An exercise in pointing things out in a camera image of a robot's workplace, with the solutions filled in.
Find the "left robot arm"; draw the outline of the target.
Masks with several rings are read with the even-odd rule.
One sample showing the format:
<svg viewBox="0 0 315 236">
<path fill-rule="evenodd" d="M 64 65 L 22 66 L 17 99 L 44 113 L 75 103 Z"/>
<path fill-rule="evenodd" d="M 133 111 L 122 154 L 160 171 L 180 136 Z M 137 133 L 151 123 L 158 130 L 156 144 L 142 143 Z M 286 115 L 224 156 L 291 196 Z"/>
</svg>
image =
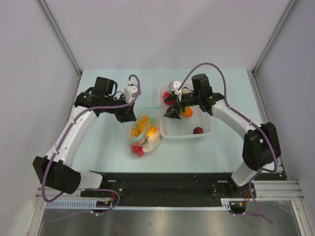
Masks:
<svg viewBox="0 0 315 236">
<path fill-rule="evenodd" d="M 75 99 L 70 118 L 52 148 L 44 157 L 35 157 L 32 165 L 45 188 L 73 194 L 76 190 L 91 189 L 97 196 L 108 193 L 109 185 L 96 172 L 78 172 L 72 168 L 76 152 L 91 125 L 102 113 L 113 114 L 120 123 L 135 121 L 134 103 L 141 94 L 140 81 L 132 83 L 130 75 L 120 97 L 116 97 L 118 85 L 114 80 L 97 77 L 95 85 L 81 92 Z"/>
</svg>

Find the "orange papaya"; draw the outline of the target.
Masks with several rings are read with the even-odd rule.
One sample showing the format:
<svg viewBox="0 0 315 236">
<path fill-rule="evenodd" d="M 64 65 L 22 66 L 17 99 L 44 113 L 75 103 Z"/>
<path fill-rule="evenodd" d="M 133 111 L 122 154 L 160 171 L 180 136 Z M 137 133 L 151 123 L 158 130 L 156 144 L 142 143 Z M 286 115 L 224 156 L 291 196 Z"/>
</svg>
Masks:
<svg viewBox="0 0 315 236">
<path fill-rule="evenodd" d="M 153 139 L 158 138 L 160 136 L 159 127 L 151 126 L 149 131 L 147 132 L 147 138 Z"/>
</svg>

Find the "green leaf vegetable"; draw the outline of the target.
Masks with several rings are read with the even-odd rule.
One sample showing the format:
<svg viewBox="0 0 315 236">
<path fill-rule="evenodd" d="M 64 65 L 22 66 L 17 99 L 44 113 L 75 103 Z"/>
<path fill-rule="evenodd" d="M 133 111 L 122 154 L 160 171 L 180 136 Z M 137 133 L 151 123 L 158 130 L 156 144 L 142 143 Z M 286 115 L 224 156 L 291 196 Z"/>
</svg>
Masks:
<svg viewBox="0 0 315 236">
<path fill-rule="evenodd" d="M 156 119 L 155 118 L 149 118 L 149 122 L 151 123 L 151 125 L 154 125 L 156 123 Z"/>
</svg>

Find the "red bell pepper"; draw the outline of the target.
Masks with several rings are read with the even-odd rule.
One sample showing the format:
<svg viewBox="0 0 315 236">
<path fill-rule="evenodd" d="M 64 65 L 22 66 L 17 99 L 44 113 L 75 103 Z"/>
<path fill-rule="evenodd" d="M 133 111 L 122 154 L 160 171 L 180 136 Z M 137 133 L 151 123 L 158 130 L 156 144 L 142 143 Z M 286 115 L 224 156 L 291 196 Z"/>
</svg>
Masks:
<svg viewBox="0 0 315 236">
<path fill-rule="evenodd" d="M 145 154 L 142 150 L 142 146 L 131 145 L 130 149 L 132 154 L 136 155 L 137 157 L 141 157 Z"/>
</svg>

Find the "small orange fruit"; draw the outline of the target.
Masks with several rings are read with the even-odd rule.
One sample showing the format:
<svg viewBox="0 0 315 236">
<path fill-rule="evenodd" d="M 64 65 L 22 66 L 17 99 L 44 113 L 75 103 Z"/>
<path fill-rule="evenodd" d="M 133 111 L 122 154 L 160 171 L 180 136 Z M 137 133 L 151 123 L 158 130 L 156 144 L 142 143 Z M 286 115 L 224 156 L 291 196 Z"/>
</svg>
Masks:
<svg viewBox="0 0 315 236">
<path fill-rule="evenodd" d="M 145 130 L 148 121 L 149 118 L 147 116 L 143 116 L 141 120 L 137 123 L 137 127 L 131 129 L 131 134 L 135 137 L 139 137 Z"/>
</svg>

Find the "clear zip top bag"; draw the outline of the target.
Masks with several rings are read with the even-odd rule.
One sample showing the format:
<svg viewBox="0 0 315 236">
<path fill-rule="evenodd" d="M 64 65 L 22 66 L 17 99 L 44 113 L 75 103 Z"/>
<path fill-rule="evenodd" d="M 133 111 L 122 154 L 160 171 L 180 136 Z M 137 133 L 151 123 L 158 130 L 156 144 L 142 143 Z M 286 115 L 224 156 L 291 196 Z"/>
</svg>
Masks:
<svg viewBox="0 0 315 236">
<path fill-rule="evenodd" d="M 140 112 L 138 112 L 136 114 L 136 121 L 131 122 L 125 130 L 125 143 L 129 146 L 129 149 L 130 149 L 131 145 L 143 146 L 145 141 L 148 139 L 147 138 L 147 132 L 149 131 L 150 127 L 153 126 L 153 125 L 151 125 L 151 123 L 149 121 L 145 127 L 145 130 L 143 131 L 143 133 L 139 137 L 135 137 L 131 134 L 131 129 L 137 127 L 137 123 L 141 120 L 141 118 L 143 116 L 147 116 L 148 118 L 155 118 L 156 119 L 156 123 L 154 124 L 154 126 L 159 127 L 160 138 L 161 138 L 161 131 L 160 131 L 160 110 L 161 110 L 161 108 L 162 108 L 161 105 L 149 106 L 149 107 L 142 109 Z"/>
</svg>

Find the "white radish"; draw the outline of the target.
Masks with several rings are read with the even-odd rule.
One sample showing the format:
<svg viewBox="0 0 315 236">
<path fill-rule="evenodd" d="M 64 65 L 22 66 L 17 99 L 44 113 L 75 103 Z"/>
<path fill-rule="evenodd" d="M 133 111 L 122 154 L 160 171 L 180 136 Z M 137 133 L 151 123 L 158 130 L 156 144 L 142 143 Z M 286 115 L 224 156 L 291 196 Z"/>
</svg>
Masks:
<svg viewBox="0 0 315 236">
<path fill-rule="evenodd" d="M 142 151 L 144 153 L 150 153 L 155 150 L 160 144 L 160 134 L 153 135 L 149 137 L 142 146 Z"/>
</svg>

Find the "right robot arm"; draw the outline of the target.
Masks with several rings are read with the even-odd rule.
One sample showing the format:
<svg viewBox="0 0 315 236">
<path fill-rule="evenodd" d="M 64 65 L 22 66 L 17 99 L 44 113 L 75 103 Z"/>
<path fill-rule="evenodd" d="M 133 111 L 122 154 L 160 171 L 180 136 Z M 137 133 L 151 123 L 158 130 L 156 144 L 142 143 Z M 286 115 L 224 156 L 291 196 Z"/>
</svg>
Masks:
<svg viewBox="0 0 315 236">
<path fill-rule="evenodd" d="M 173 102 L 164 114 L 166 118 L 180 118 L 180 112 L 187 107 L 198 106 L 201 111 L 223 121 L 243 139 L 243 162 L 232 173 L 232 182 L 227 185 L 227 192 L 232 197 L 239 197 L 245 191 L 245 185 L 268 164 L 274 164 L 274 171 L 278 169 L 277 159 L 281 155 L 281 148 L 276 127 L 273 123 L 259 123 L 248 118 L 226 100 L 226 97 L 213 92 L 206 74 L 192 77 L 193 89 L 187 93 L 182 91 L 182 83 L 170 82 L 169 95 L 165 102 Z"/>
</svg>

